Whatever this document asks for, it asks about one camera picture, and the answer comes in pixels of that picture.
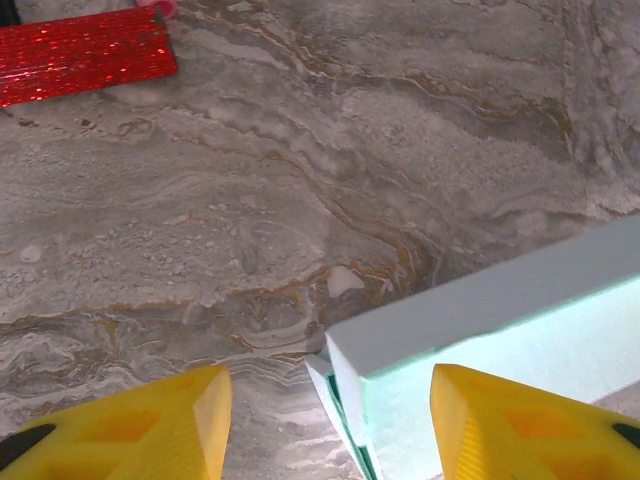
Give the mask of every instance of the white foam block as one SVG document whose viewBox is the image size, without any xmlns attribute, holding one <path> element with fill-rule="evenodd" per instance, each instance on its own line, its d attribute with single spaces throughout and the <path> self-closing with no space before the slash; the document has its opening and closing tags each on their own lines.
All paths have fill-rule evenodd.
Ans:
<svg viewBox="0 0 640 480">
<path fill-rule="evenodd" d="M 436 363 L 587 403 L 638 381 L 639 237 L 629 217 L 332 326 L 345 423 L 378 480 L 441 472 Z"/>
</svg>

